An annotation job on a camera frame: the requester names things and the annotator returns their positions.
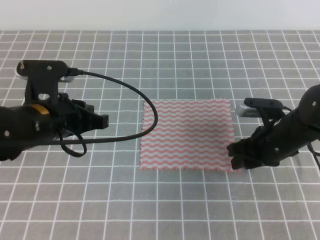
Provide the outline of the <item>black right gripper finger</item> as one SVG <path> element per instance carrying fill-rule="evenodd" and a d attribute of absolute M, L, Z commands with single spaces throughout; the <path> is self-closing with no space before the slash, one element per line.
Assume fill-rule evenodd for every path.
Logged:
<path fill-rule="evenodd" d="M 253 169 L 255 168 L 255 159 L 249 156 L 236 155 L 231 159 L 231 167 L 233 170 Z"/>
<path fill-rule="evenodd" d="M 227 147 L 229 157 L 247 156 L 250 153 L 250 143 L 247 139 L 230 143 Z"/>

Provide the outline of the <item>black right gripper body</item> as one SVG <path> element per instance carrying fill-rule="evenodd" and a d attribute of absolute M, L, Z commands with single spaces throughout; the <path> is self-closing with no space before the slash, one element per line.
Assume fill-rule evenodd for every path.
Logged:
<path fill-rule="evenodd" d="M 263 151 L 266 149 L 268 142 L 268 135 L 273 130 L 273 123 L 268 123 L 263 126 L 259 126 L 254 133 L 248 138 L 246 144 L 246 167 L 258 168 L 262 166 L 277 167 L 276 162 L 270 160 L 263 160 Z"/>

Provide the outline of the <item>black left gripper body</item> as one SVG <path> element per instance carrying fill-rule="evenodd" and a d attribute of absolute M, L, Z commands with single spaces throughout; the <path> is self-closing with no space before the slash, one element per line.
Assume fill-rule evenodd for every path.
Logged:
<path fill-rule="evenodd" d="M 67 93 L 59 93 L 57 102 L 48 99 L 50 113 L 57 118 L 57 128 L 63 137 L 92 131 L 94 106 L 85 101 L 69 99 Z"/>

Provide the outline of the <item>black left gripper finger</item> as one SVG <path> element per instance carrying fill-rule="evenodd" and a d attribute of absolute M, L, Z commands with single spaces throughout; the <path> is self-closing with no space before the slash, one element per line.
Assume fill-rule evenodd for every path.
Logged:
<path fill-rule="evenodd" d="M 98 115 L 95 113 L 85 113 L 82 116 L 82 132 L 93 130 L 104 130 L 109 127 L 109 116 L 107 114 Z"/>

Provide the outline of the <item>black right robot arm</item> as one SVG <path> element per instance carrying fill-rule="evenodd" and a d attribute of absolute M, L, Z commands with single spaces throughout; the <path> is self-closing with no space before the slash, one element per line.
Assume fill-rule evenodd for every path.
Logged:
<path fill-rule="evenodd" d="M 263 125 L 254 133 L 227 146 L 233 170 L 277 167 L 299 153 L 299 149 L 320 138 L 320 87 L 312 86 L 297 108 L 286 107 L 276 99 L 247 97 L 235 112 L 243 118 L 260 118 Z"/>

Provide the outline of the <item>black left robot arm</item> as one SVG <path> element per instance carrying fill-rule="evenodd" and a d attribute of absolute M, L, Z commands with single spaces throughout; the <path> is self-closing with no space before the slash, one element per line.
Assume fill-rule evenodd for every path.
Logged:
<path fill-rule="evenodd" d="M 107 114 L 98 115 L 95 107 L 59 93 L 57 104 L 50 99 L 31 104 L 0 108 L 0 159 L 14 160 L 23 151 L 49 141 L 103 130 L 109 126 Z"/>

